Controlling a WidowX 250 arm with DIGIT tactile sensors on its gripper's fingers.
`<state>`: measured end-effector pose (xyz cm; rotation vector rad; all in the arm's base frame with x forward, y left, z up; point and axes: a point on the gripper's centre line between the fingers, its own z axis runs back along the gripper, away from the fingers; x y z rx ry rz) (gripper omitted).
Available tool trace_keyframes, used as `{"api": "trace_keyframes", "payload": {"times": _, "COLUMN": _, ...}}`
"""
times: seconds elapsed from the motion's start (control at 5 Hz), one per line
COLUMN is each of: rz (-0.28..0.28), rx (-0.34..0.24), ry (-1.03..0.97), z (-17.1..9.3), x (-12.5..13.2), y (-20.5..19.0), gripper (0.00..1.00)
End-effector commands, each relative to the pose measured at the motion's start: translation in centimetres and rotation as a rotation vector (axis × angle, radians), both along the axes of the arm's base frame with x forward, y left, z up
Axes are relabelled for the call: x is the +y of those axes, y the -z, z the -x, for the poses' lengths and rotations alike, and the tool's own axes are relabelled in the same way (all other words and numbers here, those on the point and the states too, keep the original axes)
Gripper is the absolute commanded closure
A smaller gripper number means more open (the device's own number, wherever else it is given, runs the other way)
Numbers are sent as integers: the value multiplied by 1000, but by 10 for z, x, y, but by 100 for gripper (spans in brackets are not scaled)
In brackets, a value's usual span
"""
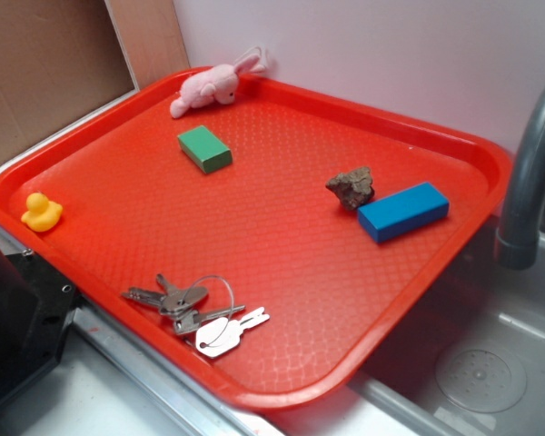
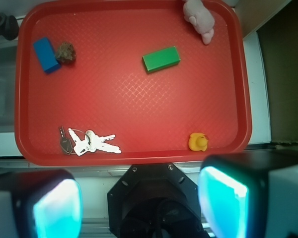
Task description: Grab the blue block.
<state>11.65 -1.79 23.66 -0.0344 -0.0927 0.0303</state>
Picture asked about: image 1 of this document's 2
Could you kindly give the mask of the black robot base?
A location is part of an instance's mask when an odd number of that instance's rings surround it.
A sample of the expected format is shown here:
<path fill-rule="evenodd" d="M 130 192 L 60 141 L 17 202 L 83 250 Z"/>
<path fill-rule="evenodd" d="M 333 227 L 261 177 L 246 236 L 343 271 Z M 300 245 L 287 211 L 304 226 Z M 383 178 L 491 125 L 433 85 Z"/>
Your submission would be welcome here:
<path fill-rule="evenodd" d="M 0 250 L 0 408 L 61 361 L 76 299 L 40 254 Z"/>

